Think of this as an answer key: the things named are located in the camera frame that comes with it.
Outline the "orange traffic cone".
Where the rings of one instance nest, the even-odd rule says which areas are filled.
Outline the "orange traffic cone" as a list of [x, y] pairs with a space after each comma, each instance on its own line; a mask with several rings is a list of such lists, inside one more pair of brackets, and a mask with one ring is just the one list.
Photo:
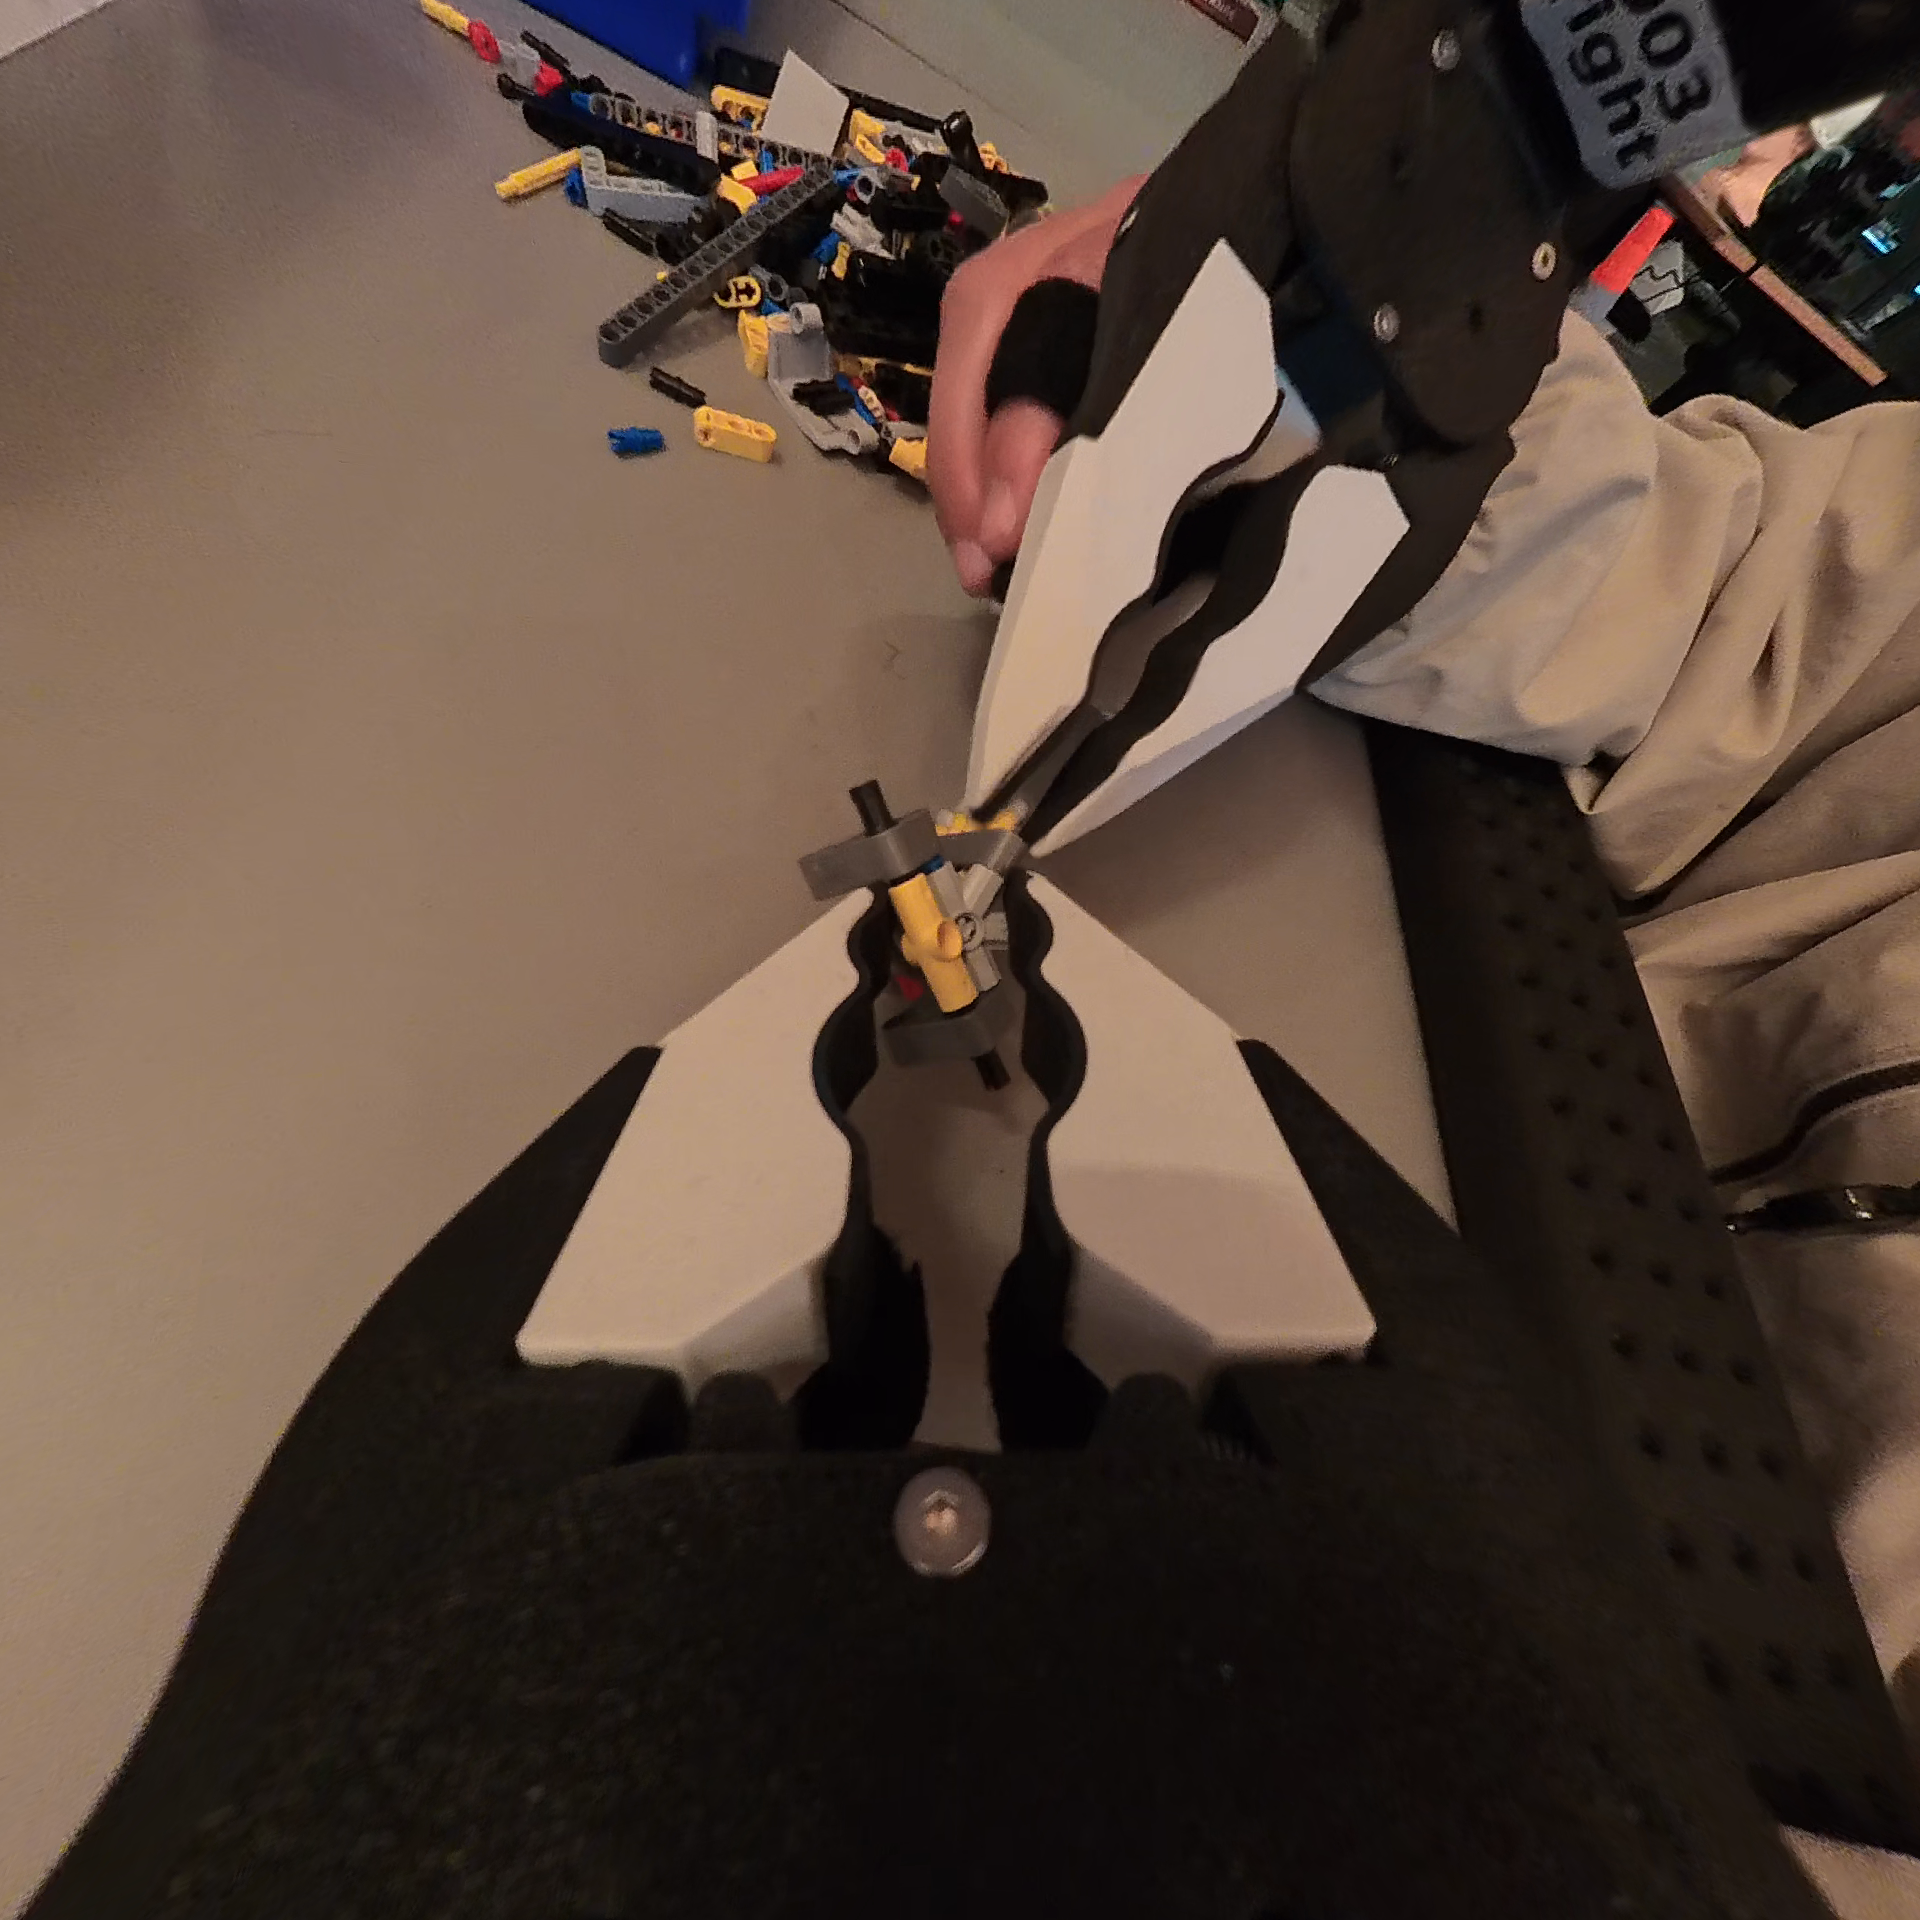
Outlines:
[[1569, 311], [1582, 315], [1589, 324], [1606, 324], [1614, 308], [1625, 299], [1635, 277], [1643, 274], [1651, 252], [1667, 239], [1671, 226], [1673, 211], [1658, 199], [1651, 202], [1620, 241], [1600, 255], [1593, 274], [1581, 281], [1571, 294]]

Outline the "dark grey long beam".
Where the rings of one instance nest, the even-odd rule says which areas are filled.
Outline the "dark grey long beam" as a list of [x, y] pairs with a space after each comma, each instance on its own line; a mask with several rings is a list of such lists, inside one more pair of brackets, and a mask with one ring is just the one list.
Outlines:
[[741, 213], [603, 319], [597, 331], [603, 363], [613, 369], [629, 367], [689, 307], [710, 300], [726, 281], [751, 268], [766, 244], [803, 226], [820, 223], [841, 196], [844, 186], [835, 180], [833, 164], [818, 164], [806, 168], [791, 185], [759, 199], [751, 211]]

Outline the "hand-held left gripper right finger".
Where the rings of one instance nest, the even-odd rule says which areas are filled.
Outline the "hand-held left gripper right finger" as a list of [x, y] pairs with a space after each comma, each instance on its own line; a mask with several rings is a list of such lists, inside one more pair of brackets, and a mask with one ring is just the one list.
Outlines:
[[1046, 1143], [1085, 1366], [1356, 1357], [1368, 1309], [1234, 1029], [1046, 877], [1043, 980], [1085, 1073]]

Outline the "person's right hand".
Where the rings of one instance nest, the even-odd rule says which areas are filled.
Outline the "person's right hand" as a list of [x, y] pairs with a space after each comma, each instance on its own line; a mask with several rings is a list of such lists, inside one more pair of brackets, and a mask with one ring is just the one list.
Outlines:
[[1017, 555], [1064, 416], [1032, 399], [989, 409], [989, 372], [1016, 303], [1044, 279], [1099, 288], [1118, 228], [1147, 180], [1132, 174], [1085, 205], [1008, 233], [952, 277], [933, 363], [929, 485], [960, 584], [985, 600]]

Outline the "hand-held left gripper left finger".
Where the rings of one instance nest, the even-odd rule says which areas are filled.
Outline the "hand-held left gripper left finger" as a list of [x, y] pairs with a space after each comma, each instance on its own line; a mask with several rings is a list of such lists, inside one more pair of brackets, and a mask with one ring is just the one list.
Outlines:
[[863, 1366], [901, 1317], [854, 1106], [891, 911], [829, 907], [665, 1038], [522, 1330], [529, 1366]]

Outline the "light grey panel brick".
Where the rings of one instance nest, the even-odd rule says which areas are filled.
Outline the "light grey panel brick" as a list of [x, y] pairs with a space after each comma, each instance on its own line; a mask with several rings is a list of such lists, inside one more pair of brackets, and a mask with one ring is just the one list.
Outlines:
[[841, 145], [849, 111], [849, 96], [801, 54], [787, 50], [760, 117], [760, 136], [765, 142], [827, 157]]

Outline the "grey desk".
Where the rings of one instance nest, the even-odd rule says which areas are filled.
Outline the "grey desk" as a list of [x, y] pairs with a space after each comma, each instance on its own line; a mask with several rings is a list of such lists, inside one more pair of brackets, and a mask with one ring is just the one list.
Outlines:
[[924, 491], [687, 443], [539, 154], [415, 4], [4, 59], [4, 1916], [372, 1299], [958, 792]]

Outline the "person's right forearm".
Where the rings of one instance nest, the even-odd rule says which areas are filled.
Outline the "person's right forearm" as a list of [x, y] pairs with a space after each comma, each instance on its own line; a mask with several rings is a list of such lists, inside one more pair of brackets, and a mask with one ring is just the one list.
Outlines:
[[1877, 769], [1915, 780], [1915, 401], [1658, 416], [1569, 319], [1513, 439], [1454, 562], [1323, 704], [1560, 765], [1630, 899], [1884, 726]]

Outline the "blue storage bin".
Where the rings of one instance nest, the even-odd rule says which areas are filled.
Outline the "blue storage bin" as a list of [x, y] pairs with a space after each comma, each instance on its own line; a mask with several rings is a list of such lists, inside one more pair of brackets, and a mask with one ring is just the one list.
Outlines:
[[528, 1], [525, 6], [682, 88], [697, 81], [717, 36], [746, 32], [754, 12], [751, 1]]

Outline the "black perforated panel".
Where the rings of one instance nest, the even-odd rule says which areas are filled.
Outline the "black perforated panel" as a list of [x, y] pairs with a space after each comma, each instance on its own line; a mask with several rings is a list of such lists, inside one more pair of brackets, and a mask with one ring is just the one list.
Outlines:
[[1454, 1216], [1766, 1812], [1917, 1856], [1917, 1773], [1589, 824], [1548, 762], [1364, 722]]

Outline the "beige jacket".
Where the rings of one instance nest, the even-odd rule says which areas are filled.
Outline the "beige jacket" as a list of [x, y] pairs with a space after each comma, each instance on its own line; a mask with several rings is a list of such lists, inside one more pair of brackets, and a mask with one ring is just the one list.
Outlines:
[[[1917, 1183], [1917, 709], [1806, 746], [1630, 942], [1727, 1214]], [[1917, 1230], [1734, 1238], [1917, 1730]]]

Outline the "wooden-top table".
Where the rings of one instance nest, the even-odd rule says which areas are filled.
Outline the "wooden-top table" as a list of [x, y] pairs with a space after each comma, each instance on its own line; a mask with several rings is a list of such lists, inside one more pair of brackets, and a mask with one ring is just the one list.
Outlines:
[[1716, 274], [1722, 281], [1746, 288], [1746, 304], [1758, 303], [1758, 311], [1766, 315], [1764, 328], [1821, 348], [1868, 389], [1878, 389], [1888, 383], [1890, 374], [1860, 347], [1860, 339], [1798, 293], [1786, 276], [1764, 263], [1763, 255], [1742, 241], [1734, 226], [1680, 172], [1669, 172], [1658, 180], [1658, 200], [1673, 213], [1684, 243], [1703, 261], [1710, 260], [1715, 263], [1713, 268], [1703, 266], [1701, 272], [1706, 277]]

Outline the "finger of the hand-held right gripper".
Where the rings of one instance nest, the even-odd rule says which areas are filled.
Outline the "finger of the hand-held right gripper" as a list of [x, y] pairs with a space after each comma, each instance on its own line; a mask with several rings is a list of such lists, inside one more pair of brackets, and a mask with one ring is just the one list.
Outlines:
[[1188, 506], [1288, 470], [1319, 439], [1280, 364], [1266, 285], [1216, 241], [1107, 425], [1043, 470], [971, 729], [974, 816], [1093, 693], [1110, 626], [1151, 601]]
[[1378, 469], [1327, 465], [1257, 488], [1209, 595], [1037, 806], [1034, 851], [1065, 851], [1280, 708], [1408, 527]]

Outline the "pile of loose bricks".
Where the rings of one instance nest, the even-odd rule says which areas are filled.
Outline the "pile of loose bricks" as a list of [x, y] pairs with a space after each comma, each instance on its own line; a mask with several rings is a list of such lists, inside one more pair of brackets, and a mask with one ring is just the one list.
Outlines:
[[844, 140], [827, 157], [810, 156], [763, 140], [785, 54], [760, 58], [738, 34], [718, 34], [697, 81], [660, 104], [531, 28], [492, 27], [469, 4], [417, 10], [488, 65], [495, 88], [546, 145], [495, 182], [497, 199], [561, 193], [651, 261], [644, 288], [759, 199], [833, 164], [844, 196], [820, 223], [766, 244], [617, 372], [645, 364], [649, 386], [692, 412], [703, 448], [768, 465], [776, 424], [722, 409], [662, 363], [678, 328], [726, 315], [748, 375], [803, 443], [926, 476], [940, 299], [960, 266], [1049, 205], [1044, 182], [1014, 169], [967, 109], [931, 114], [835, 82], [852, 99]]

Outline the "grey yellow brick engine assembly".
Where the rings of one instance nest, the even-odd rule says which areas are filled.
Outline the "grey yellow brick engine assembly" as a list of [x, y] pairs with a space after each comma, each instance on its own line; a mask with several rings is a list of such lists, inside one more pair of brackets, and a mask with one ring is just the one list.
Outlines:
[[967, 1060], [991, 1092], [1005, 1090], [1014, 1001], [996, 963], [1009, 940], [998, 901], [1028, 851], [1026, 806], [898, 814], [876, 780], [852, 787], [849, 800], [860, 832], [806, 853], [801, 871], [820, 901], [863, 888], [889, 902], [901, 1008], [878, 1029], [887, 1057], [899, 1067]]

